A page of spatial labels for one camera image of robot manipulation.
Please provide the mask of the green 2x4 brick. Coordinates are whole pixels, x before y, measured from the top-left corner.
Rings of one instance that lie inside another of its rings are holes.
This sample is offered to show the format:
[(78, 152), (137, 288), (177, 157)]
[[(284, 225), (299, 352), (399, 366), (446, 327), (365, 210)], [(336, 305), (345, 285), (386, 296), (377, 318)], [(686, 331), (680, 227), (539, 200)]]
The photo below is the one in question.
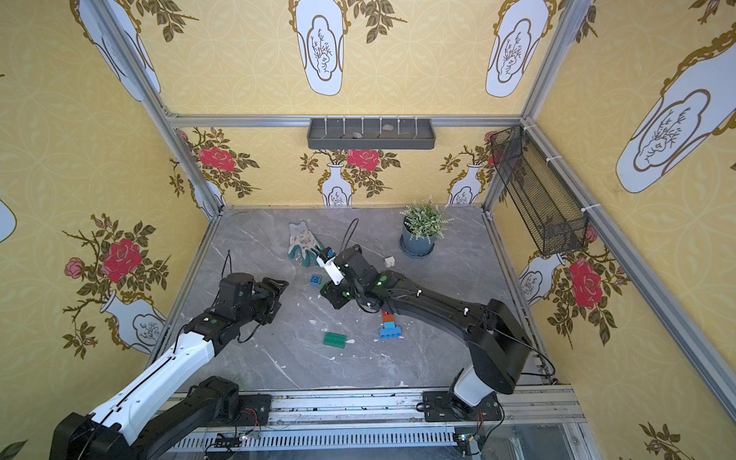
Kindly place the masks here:
[(325, 333), (323, 344), (333, 348), (344, 349), (348, 338), (340, 333)]

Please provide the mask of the light blue 2x4 brick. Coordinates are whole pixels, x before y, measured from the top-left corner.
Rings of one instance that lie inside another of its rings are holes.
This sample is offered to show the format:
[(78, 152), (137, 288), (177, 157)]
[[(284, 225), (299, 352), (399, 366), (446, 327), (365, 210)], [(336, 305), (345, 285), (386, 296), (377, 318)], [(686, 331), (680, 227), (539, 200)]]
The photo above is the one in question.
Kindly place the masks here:
[(379, 329), (379, 335), (381, 339), (399, 338), (403, 335), (403, 331), (401, 327), (381, 327), (381, 329)]

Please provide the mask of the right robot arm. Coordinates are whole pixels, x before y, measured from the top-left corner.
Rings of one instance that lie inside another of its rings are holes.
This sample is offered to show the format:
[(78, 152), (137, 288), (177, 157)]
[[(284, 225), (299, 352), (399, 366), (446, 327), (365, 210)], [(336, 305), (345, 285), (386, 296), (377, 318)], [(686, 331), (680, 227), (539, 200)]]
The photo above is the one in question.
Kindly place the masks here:
[(462, 340), (471, 365), (452, 386), (454, 400), (473, 408), (492, 393), (514, 393), (532, 351), (532, 341), (502, 302), (472, 303), (422, 287), (404, 274), (376, 270), (359, 245), (334, 253), (326, 248), (316, 260), (330, 281), (321, 295), (339, 310), (351, 301), (368, 312), (387, 312), (423, 320)]

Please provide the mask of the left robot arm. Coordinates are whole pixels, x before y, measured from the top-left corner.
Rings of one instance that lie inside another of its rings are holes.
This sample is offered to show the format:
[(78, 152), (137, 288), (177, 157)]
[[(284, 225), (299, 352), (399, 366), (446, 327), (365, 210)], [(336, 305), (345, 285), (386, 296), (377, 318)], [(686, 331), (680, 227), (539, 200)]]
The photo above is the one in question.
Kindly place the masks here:
[(53, 459), (156, 459), (197, 427), (217, 421), (234, 425), (241, 416), (239, 387), (210, 377), (182, 402), (158, 410), (197, 370), (255, 321), (270, 324), (288, 282), (256, 281), (247, 273), (220, 280), (213, 305), (190, 320), (174, 345), (138, 378), (87, 415), (76, 412), (56, 427)]

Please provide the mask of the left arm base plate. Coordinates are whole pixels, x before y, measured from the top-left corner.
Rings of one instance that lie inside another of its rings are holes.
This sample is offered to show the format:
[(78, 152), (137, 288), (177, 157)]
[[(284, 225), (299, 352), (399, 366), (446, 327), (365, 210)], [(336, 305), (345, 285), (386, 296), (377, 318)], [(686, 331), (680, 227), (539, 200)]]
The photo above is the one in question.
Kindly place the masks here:
[(268, 418), (272, 406), (270, 394), (245, 394), (239, 396), (239, 408), (235, 415), (216, 416), (199, 427), (255, 427), (262, 429), (268, 425)]

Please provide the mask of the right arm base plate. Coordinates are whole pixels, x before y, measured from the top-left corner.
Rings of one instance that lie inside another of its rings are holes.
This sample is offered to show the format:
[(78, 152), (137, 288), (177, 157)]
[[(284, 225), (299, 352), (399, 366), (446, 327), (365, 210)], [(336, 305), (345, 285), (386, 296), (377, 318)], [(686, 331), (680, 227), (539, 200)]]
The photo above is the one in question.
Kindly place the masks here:
[(500, 421), (501, 409), (496, 393), (486, 396), (477, 406), (469, 406), (450, 391), (425, 391), (415, 409), (422, 412), (425, 421), (480, 422)]

